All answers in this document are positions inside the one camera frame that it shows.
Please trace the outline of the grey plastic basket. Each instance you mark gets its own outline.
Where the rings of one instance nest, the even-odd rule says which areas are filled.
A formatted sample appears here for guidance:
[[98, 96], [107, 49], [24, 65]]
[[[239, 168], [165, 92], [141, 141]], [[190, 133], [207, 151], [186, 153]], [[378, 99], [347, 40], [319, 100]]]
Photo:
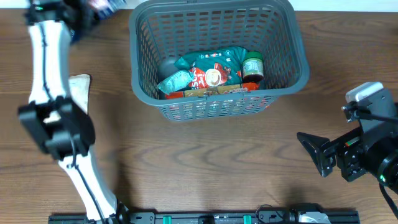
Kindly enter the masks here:
[[[288, 1], [146, 1], [133, 10], [129, 31], [132, 90], [173, 121], [256, 114], [300, 91], [310, 76]], [[263, 55], [258, 90], [169, 100], [158, 89], [183, 55], [232, 46]]]

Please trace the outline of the red spaghetti packet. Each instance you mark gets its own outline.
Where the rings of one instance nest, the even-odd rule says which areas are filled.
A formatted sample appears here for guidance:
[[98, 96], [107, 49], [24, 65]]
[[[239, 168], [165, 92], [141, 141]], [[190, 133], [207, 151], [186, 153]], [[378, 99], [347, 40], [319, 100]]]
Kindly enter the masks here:
[[238, 85], [226, 85], [226, 86], [216, 86], [197, 90], [185, 90], [178, 91], [166, 95], [165, 98], [168, 100], [176, 98], [187, 98], [187, 97], [203, 97], [211, 95], [225, 95], [230, 93], [247, 93], [250, 91], [255, 91], [259, 89], [260, 84], [257, 83], [243, 83]]

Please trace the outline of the green lid jar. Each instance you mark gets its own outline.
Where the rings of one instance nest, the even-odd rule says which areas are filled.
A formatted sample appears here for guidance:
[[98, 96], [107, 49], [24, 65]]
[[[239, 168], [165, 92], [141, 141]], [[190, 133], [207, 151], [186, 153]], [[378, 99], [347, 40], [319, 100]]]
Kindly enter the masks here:
[[264, 79], [263, 56], [261, 53], [248, 52], [242, 63], [243, 82], [259, 83]]

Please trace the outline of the light blue snack packet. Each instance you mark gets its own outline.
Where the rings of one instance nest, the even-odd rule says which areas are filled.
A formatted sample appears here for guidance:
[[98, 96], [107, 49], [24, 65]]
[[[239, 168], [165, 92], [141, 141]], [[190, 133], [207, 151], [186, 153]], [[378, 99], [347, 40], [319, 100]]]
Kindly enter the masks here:
[[169, 95], [173, 92], [186, 88], [194, 79], [192, 72], [188, 70], [179, 70], [173, 75], [161, 81], [157, 87], [160, 91]]

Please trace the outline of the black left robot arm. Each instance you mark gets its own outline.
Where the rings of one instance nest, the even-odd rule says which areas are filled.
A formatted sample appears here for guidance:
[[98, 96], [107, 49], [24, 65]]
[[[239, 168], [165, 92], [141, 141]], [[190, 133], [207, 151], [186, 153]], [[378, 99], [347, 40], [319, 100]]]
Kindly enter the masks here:
[[69, 50], [99, 21], [90, 1], [30, 1], [26, 19], [33, 81], [18, 117], [44, 154], [67, 173], [86, 208], [85, 223], [124, 223], [125, 209], [102, 178], [94, 155], [95, 129], [73, 100]]

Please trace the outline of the beige paper pouch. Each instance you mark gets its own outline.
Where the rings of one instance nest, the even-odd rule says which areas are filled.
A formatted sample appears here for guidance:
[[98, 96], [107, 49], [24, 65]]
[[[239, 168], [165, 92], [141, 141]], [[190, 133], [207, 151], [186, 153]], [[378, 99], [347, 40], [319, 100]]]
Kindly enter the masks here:
[[90, 82], [88, 74], [75, 75], [71, 78], [62, 75], [57, 78], [47, 78], [48, 90], [45, 90], [45, 93], [48, 93], [49, 101], [55, 101], [58, 97], [71, 98], [83, 112], [88, 114]]

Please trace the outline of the green Nescafe coffee bag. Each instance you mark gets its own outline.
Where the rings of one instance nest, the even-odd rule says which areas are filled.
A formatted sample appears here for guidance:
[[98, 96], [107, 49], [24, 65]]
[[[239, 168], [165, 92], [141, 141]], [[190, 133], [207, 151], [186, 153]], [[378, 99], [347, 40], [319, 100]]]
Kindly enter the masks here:
[[189, 89], [205, 89], [242, 84], [241, 65], [248, 51], [243, 47], [190, 52], [180, 57], [174, 65], [193, 74]]

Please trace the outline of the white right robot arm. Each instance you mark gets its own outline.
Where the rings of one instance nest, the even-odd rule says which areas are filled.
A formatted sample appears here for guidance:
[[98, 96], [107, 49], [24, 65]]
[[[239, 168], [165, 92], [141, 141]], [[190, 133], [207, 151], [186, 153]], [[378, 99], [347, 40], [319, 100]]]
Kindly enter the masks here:
[[397, 104], [350, 103], [345, 114], [359, 126], [333, 141], [297, 133], [319, 174], [327, 177], [337, 166], [341, 176], [352, 182], [370, 173], [381, 185], [397, 192]]

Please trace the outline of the Kleenex tissue multipack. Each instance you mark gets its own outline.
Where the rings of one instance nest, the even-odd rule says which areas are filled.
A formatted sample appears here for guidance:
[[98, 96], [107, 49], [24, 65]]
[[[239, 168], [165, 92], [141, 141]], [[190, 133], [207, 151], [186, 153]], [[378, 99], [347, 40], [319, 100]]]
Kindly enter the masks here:
[[[99, 23], [102, 20], [109, 19], [113, 14], [126, 5], [126, 0], [89, 0], [94, 6], [99, 16]], [[81, 39], [72, 39], [76, 43]]]

